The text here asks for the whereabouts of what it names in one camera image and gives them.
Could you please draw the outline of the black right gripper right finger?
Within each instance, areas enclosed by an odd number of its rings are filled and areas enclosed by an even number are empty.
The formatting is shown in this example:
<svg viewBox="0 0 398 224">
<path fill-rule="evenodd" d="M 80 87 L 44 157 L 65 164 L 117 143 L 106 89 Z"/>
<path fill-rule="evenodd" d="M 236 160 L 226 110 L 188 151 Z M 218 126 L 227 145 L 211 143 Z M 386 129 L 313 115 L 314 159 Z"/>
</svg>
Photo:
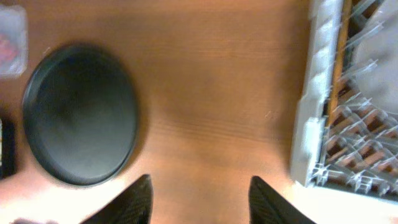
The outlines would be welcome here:
<svg viewBox="0 0 398 224">
<path fill-rule="evenodd" d="M 249 186 L 250 224 L 315 224 L 259 176 Z"/>
</svg>

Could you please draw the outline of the large white plate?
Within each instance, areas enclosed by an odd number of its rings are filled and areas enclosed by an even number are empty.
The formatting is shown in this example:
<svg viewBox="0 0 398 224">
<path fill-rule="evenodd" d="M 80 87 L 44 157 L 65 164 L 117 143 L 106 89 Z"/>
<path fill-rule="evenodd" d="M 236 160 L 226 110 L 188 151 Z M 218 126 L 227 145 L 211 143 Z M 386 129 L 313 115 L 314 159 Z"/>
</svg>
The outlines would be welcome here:
<svg viewBox="0 0 398 224">
<path fill-rule="evenodd" d="M 378 108 L 397 114 L 397 0 L 385 0 L 368 20 L 367 30 L 380 25 L 374 35 L 362 40 L 353 62 L 373 60 L 377 66 L 356 77 L 361 93 Z"/>
</svg>

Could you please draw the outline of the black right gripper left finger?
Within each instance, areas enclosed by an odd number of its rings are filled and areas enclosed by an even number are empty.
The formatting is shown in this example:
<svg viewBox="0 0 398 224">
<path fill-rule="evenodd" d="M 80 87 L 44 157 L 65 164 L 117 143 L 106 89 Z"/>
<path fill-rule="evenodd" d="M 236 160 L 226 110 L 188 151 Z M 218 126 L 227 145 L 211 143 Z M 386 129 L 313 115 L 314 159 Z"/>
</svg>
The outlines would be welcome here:
<svg viewBox="0 0 398 224">
<path fill-rule="evenodd" d="M 144 174 L 107 206 L 83 223 L 149 224 L 152 206 L 152 181 L 149 174 Z"/>
</svg>

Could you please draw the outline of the wooden chopstick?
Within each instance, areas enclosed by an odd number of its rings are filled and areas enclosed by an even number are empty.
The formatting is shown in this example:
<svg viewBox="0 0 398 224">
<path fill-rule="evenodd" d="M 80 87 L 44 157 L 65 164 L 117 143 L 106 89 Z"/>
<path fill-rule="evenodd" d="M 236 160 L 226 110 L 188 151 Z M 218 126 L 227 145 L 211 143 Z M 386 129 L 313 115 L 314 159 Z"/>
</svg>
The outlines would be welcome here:
<svg viewBox="0 0 398 224">
<path fill-rule="evenodd" d="M 348 39 L 349 19 L 351 17 L 352 4 L 352 0 L 343 1 L 341 25 L 338 33 L 333 76 L 331 79 L 331 92 L 328 102 L 328 118 L 326 127 L 330 127 L 333 124 L 335 120 L 334 110 L 336 110 L 338 106 L 338 92 L 340 90 L 340 78 L 343 73 L 345 48 Z"/>
</svg>

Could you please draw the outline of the red snack wrapper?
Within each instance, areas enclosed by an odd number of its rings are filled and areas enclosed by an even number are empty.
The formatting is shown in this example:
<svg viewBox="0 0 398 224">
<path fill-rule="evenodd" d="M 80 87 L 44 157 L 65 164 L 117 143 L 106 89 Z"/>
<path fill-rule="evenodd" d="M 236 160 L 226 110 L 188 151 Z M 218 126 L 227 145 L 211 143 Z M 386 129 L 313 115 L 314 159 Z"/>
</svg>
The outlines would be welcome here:
<svg viewBox="0 0 398 224">
<path fill-rule="evenodd" d="M 17 55 L 16 46 L 4 34 L 1 34 L 1 65 L 12 62 Z"/>
</svg>

